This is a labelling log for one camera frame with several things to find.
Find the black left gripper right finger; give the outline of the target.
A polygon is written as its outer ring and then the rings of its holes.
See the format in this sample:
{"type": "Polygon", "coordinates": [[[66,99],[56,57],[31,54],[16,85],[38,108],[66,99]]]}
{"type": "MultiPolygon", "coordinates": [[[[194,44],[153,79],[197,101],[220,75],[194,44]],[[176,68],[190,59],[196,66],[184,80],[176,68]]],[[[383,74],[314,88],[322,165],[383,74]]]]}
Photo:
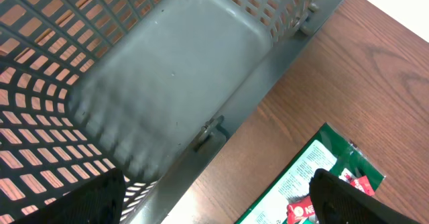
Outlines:
{"type": "Polygon", "coordinates": [[[416,222],[321,168],[316,170],[310,180],[309,194],[320,223],[416,222]]]}

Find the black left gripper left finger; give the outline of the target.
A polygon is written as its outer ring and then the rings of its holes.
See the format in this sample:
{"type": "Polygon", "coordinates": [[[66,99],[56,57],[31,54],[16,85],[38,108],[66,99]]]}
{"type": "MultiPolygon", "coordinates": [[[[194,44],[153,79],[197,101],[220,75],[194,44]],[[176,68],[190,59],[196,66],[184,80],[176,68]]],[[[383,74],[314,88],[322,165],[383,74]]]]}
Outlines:
{"type": "Polygon", "coordinates": [[[18,224],[118,224],[125,197],[123,172],[114,168],[16,221],[18,224]]]}

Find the red Nescafe coffee stick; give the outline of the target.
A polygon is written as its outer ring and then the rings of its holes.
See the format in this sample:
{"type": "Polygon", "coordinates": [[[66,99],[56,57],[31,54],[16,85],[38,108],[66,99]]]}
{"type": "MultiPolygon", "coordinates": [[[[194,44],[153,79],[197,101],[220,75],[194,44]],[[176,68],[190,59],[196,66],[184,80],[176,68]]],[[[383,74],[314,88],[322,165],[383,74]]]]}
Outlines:
{"type": "Polygon", "coordinates": [[[367,202],[374,194],[366,176],[342,180],[327,172],[316,174],[310,193],[287,206],[286,223],[378,222],[367,202]]]}

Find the green white package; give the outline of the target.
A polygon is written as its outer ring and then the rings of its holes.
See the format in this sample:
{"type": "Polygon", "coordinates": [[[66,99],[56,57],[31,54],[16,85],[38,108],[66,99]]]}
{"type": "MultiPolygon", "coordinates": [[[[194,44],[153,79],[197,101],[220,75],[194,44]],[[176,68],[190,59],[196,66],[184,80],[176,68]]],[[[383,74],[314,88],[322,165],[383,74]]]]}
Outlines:
{"type": "Polygon", "coordinates": [[[346,182],[366,176],[373,190],[385,179],[351,140],[324,123],[237,222],[287,223],[287,206],[309,195],[310,180],[319,168],[346,182]]]}

